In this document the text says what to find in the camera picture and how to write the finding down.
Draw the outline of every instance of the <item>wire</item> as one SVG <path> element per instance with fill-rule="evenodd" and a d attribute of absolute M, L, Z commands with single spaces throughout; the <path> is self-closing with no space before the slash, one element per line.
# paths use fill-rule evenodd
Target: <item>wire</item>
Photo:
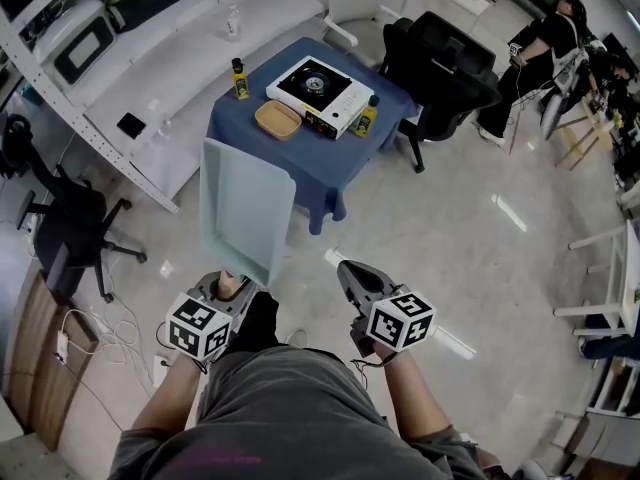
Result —
<path fill-rule="evenodd" d="M 174 347 L 170 347 L 169 345 L 166 345 L 166 344 L 162 343 L 162 341 L 160 341 L 160 336 L 158 336 L 158 333 L 160 332 L 160 328 L 161 328 L 163 325 L 167 325 L 167 322 L 166 322 L 165 320 L 163 320 L 162 322 L 160 322 L 160 325 L 158 325 L 158 327 L 156 327 L 156 341 L 158 342 L 158 344 L 159 344 L 161 347 L 168 348 L 169 350 L 175 350 L 175 348 L 174 348 Z"/>
<path fill-rule="evenodd" d="M 398 357 L 398 352 L 393 352 L 389 354 L 385 359 L 380 361 L 379 363 L 370 363 L 369 361 L 364 361 L 363 359 L 352 359 L 351 363 L 356 367 L 356 370 L 360 373 L 360 377 L 362 379 L 362 384 L 364 384 L 365 391 L 369 389 L 369 379 L 367 378 L 366 373 L 364 373 L 364 369 L 368 366 L 370 368 L 384 368 L 388 364 L 391 363 L 396 357 Z"/>
<path fill-rule="evenodd" d="M 98 403 L 102 406 L 102 408 L 104 409 L 104 411 L 107 413 L 107 415 L 109 416 L 109 418 L 111 418 L 111 421 L 113 421 L 113 424 L 114 424 L 116 427 L 118 427 L 118 430 L 120 430 L 120 432 L 124 432 L 124 431 L 123 431 L 123 429 L 122 429 L 122 427 L 121 427 L 120 425 L 118 425 L 118 422 L 117 422 L 117 421 L 116 421 L 116 419 L 113 417 L 113 415 L 109 412 L 109 409 L 107 409 L 107 406 L 106 406 L 106 405 L 104 405 L 104 403 L 102 402 L 102 400 L 100 400 L 100 398 L 98 397 L 98 395 L 96 395 L 96 394 L 93 392 L 93 390 L 92 390 L 89 386 L 87 386 L 87 385 L 85 384 L 85 382 L 84 382 L 80 377 L 78 377 L 78 376 L 76 375 L 76 373 L 75 373 L 71 368 L 69 368 L 69 365 L 68 365 L 68 364 L 63 363 L 62 361 L 60 361 L 60 362 L 64 365 L 64 367 L 65 367 L 67 370 L 69 370 L 69 371 L 71 372 L 71 374 L 76 378 L 76 380 L 77 380 L 78 382 L 80 382 L 80 384 L 82 384 L 82 385 L 87 389 L 87 391 L 89 391 L 89 393 L 91 393 L 91 394 L 93 395 L 93 397 L 98 401 Z"/>
<path fill-rule="evenodd" d="M 85 389 L 86 389 L 87 391 L 89 391 L 89 393 L 91 393 L 91 394 L 93 395 L 93 397 L 98 401 L 98 403 L 99 403 L 99 404 L 102 406 L 102 408 L 105 410 L 105 412 L 107 413 L 107 415 L 109 416 L 109 418 L 111 419 L 111 421 L 113 421 L 113 424 L 114 424 L 116 427 L 118 427 L 118 430 L 120 430 L 120 432 L 123 432 L 122 427 L 121 427 L 120 425 L 118 425 L 118 422 L 115 420 L 115 418 L 114 418 L 114 417 L 112 416 L 112 414 L 109 412 L 109 409 L 107 409 L 107 407 L 104 405 L 104 403 L 102 402 L 102 400 L 100 400 L 100 398 L 98 397 L 98 395 L 96 395 L 96 394 L 93 392 L 93 390 L 92 390 L 89 386 L 87 386 L 87 385 L 85 384 L 85 382 L 84 382 L 80 377 L 78 377 L 78 376 L 76 375 L 76 373 L 75 373 L 71 368 L 69 368 L 69 366 L 68 366 L 67 364 L 63 363 L 62 361 L 60 361 L 60 363 L 61 363 L 62 365 L 64 365 L 64 367 L 65 367 L 67 370 L 69 370 L 69 371 L 71 372 L 71 374 L 76 378 L 76 380 L 77 380 L 77 381 L 79 381 L 79 382 L 80 382 L 80 384 L 82 384 L 82 385 L 85 387 Z M 42 377 L 38 377 L 38 376 L 34 375 L 34 374 L 33 374 L 33 373 L 31 373 L 31 372 L 24 372 L 24 371 L 18 371 L 18 370 L 16 370 L 16 371 L 12 371 L 12 372 L 8 372 L 8 373 L 3 373 L 3 374 L 2 374 L 2 376 L 3 376 L 3 377 L 10 377 L 10 376 L 14 376 L 14 375 L 26 375 L 27 377 L 33 377 L 34 379 L 41 379 L 41 378 L 42 378 Z"/>
<path fill-rule="evenodd" d="M 106 271 L 107 271 L 107 275 L 109 277 L 109 282 L 111 284 L 110 292 L 113 292 L 115 290 L 115 283 L 114 283 L 113 277 L 112 277 L 112 270 L 117 265 L 117 263 L 119 261 L 120 261 L 120 256 L 118 256 L 116 261 L 110 267 L 105 264 L 105 267 L 107 267 Z M 147 390 L 145 385 L 140 381 L 139 374 L 138 374 L 138 366 L 136 364 L 135 358 L 133 357 L 133 354 L 138 356 L 138 358 L 140 359 L 140 362 L 142 363 L 142 367 L 143 367 L 143 369 L 145 371 L 147 379 L 149 380 L 151 385 L 153 385 L 153 380 L 151 378 L 151 373 L 149 371 L 149 367 L 147 366 L 147 363 L 144 360 L 144 357 L 143 357 L 142 353 L 134 348 L 136 345 L 138 345 L 140 347 L 140 349 L 142 349 L 142 337 L 141 337 L 141 333 L 140 333 L 140 325 L 139 325 L 139 322 L 138 322 L 138 318 L 136 317 L 135 313 L 133 311 L 131 311 L 122 302 L 122 300 L 120 300 L 120 298 L 117 297 L 115 294 L 114 294 L 114 300 L 116 300 L 118 302 L 118 304 L 125 311 L 127 311 L 131 315 L 131 318 L 133 319 L 133 322 L 131 322 L 129 320 L 120 320 L 115 326 L 112 326 L 109 323 L 109 320 L 107 318 L 107 313 L 106 313 L 106 311 L 107 311 L 107 303 L 105 301 L 105 303 L 104 303 L 104 305 L 102 307 L 102 318 L 98 317 L 97 315 L 95 315 L 93 313 L 89 313 L 87 311 L 83 311 L 83 310 L 79 310 L 79 309 L 73 309 L 73 310 L 67 311 L 67 313 L 65 314 L 64 319 L 62 321 L 61 331 L 64 330 L 64 324 L 66 322 L 67 316 L 71 312 L 82 313 L 82 314 L 87 315 L 90 318 L 92 318 L 94 320 L 94 323 L 98 327 L 98 332 L 96 334 L 98 334 L 98 336 L 99 336 L 99 342 L 100 342 L 100 347 L 99 348 L 103 353 L 104 360 L 108 364 L 117 364 L 117 365 L 126 364 L 127 363 L 127 351 L 128 351 L 128 355 L 131 358 L 131 362 L 133 363 L 133 369 L 135 370 L 136 381 L 138 382 L 138 384 L 140 384 L 140 387 L 144 390 L 145 394 L 149 398 L 151 398 L 151 394 L 149 393 L 149 391 Z M 108 332 L 101 332 L 99 324 L 102 324 L 106 329 L 108 329 Z M 135 338 L 133 339 L 133 341 L 126 341 L 120 336 L 118 331 L 124 325 L 129 325 L 134 329 Z M 97 351 L 89 352 L 87 350 L 84 350 L 82 347 L 78 346 L 76 343 L 73 343 L 71 340 L 69 340 L 69 343 L 72 346 L 74 346 L 75 348 L 77 348 L 78 350 L 80 350 L 81 352 L 83 352 L 83 353 L 85 353 L 87 355 L 94 355 L 97 352 Z M 120 351 L 122 353 L 122 361 L 111 361 L 111 360 L 108 360 L 106 358 L 106 355 L 104 355 L 105 354 L 105 349 L 107 347 L 119 347 Z"/>

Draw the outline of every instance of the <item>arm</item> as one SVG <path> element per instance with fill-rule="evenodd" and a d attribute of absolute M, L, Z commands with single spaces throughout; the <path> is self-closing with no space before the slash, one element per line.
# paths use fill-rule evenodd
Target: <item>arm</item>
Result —
<path fill-rule="evenodd" d="M 180 354 L 158 390 L 133 422 L 131 430 L 160 429 L 182 432 L 198 389 L 200 370 Z"/>
<path fill-rule="evenodd" d="M 551 47 L 547 43 L 538 37 L 522 51 L 520 57 L 524 61 L 529 61 L 534 57 L 538 57 L 539 55 L 548 52 L 550 48 Z"/>
<path fill-rule="evenodd" d="M 379 343 L 374 349 L 384 360 L 391 351 Z M 401 352 L 384 368 L 402 439 L 415 439 L 446 430 L 451 421 L 429 391 L 410 352 Z"/>
<path fill-rule="evenodd" d="M 593 73 L 589 73 L 589 85 L 591 85 L 591 90 L 593 92 L 600 92 L 598 89 L 598 83 L 596 82 L 596 77 L 593 76 Z"/>

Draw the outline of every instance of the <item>plastic tray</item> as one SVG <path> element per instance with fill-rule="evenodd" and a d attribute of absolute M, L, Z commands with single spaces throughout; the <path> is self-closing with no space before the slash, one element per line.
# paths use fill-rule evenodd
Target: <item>plastic tray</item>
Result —
<path fill-rule="evenodd" d="M 285 170 L 205 139 L 200 230 L 216 262 L 268 287 L 282 268 L 296 183 Z"/>
<path fill-rule="evenodd" d="M 267 133 L 278 140 L 289 140 L 300 125 L 302 118 L 279 101 L 267 101 L 256 110 L 256 121 Z"/>

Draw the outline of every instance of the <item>office chair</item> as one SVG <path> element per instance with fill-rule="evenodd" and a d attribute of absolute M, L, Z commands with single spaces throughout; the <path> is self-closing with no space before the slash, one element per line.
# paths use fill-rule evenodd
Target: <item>office chair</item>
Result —
<path fill-rule="evenodd" d="M 405 21 L 384 27 L 387 54 L 379 72 L 423 107 L 417 125 L 403 119 L 399 126 L 420 173 L 418 142 L 448 139 L 471 112 L 499 103 L 501 95 L 491 51 L 432 12 L 409 26 Z"/>
<path fill-rule="evenodd" d="M 5 160 L 14 168 L 28 166 L 40 183 L 53 195 L 50 205 L 34 203 L 35 192 L 29 191 L 20 210 L 16 226 L 22 224 L 29 213 L 43 215 L 34 237 L 34 248 L 44 268 L 47 287 L 58 300 L 68 301 L 78 288 L 86 268 L 93 267 L 100 296 L 105 302 L 114 297 L 106 293 L 102 273 L 103 249 L 135 256 L 139 263 L 147 261 L 142 251 L 119 247 L 105 240 L 105 235 L 121 208 L 129 210 L 131 202 L 120 199 L 107 214 L 105 197 L 93 190 L 91 183 L 84 186 L 69 178 L 58 165 L 54 176 L 31 144 L 33 135 L 29 121 L 22 116 L 0 114 L 0 134 Z"/>

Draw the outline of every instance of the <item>person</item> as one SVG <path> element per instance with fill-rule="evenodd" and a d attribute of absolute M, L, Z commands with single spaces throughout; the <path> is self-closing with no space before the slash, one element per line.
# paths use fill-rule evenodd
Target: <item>person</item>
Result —
<path fill-rule="evenodd" d="M 579 79 L 576 87 L 567 97 L 566 105 L 562 111 L 563 114 L 569 112 L 589 91 L 595 98 L 600 98 L 601 101 L 606 103 L 609 100 L 609 95 L 623 89 L 631 78 L 627 63 L 618 55 L 601 49 L 593 50 L 590 48 L 587 48 L 587 53 L 589 62 L 583 63 L 578 68 Z M 552 96 L 559 93 L 560 89 L 554 86 L 540 100 L 541 113 L 544 113 L 544 109 L 551 101 Z"/>
<path fill-rule="evenodd" d="M 483 139 L 499 146 L 506 142 L 503 135 L 514 102 L 531 91 L 550 87 L 556 70 L 552 51 L 556 59 L 568 57 L 587 35 L 587 11 L 580 0 L 560 0 L 556 13 L 535 30 L 537 37 L 511 57 L 512 66 L 500 79 L 502 101 L 482 110 L 475 123 Z"/>
<path fill-rule="evenodd" d="M 640 320 L 636 325 L 634 336 L 618 336 L 617 338 L 600 338 L 588 340 L 581 337 L 578 340 L 580 353 L 586 359 L 609 359 L 611 357 L 626 357 L 640 360 Z"/>
<path fill-rule="evenodd" d="M 259 292 L 211 364 L 197 423 L 185 430 L 200 370 L 180 355 L 122 433 L 110 480 L 204 478 L 486 480 L 409 351 L 385 367 L 400 437 L 333 354 L 280 344 L 278 303 Z M 375 351 L 389 360 L 391 351 Z"/>

